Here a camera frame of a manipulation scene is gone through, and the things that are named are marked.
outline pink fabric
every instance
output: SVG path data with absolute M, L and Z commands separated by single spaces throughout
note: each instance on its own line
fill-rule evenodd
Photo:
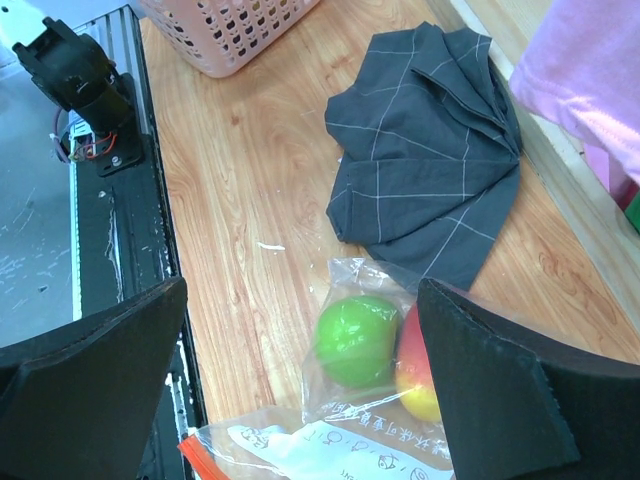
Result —
M 640 183 L 639 38 L 637 0 L 555 0 L 509 81 L 518 102 L 586 144 L 612 194 L 625 174 Z

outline toy apple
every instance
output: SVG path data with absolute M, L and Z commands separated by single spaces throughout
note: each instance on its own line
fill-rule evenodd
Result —
M 393 374 L 393 353 L 401 314 L 390 301 L 372 295 L 339 300 L 320 315 L 314 351 L 325 373 L 349 388 L 384 385 Z
M 402 394 L 400 401 L 411 415 L 427 422 L 441 421 L 417 305 L 409 310 L 400 336 L 396 388 Z

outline pink basket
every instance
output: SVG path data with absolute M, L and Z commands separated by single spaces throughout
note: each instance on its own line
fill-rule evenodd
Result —
M 140 0 L 189 63 L 227 77 L 267 48 L 320 0 Z

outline gray towel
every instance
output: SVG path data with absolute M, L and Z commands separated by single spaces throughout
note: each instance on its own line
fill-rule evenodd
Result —
M 326 112 L 345 151 L 327 209 L 338 238 L 465 290 L 520 180 L 520 132 L 490 42 L 427 23 L 375 35 Z

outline green object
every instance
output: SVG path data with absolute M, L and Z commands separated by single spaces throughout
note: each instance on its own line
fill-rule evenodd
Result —
M 348 297 L 327 307 L 315 331 L 314 351 L 326 374 L 349 388 L 377 387 L 393 373 L 401 314 L 384 298 Z
M 625 216 L 631 222 L 631 225 L 640 232 L 640 193 L 636 194 L 631 203 L 624 211 Z

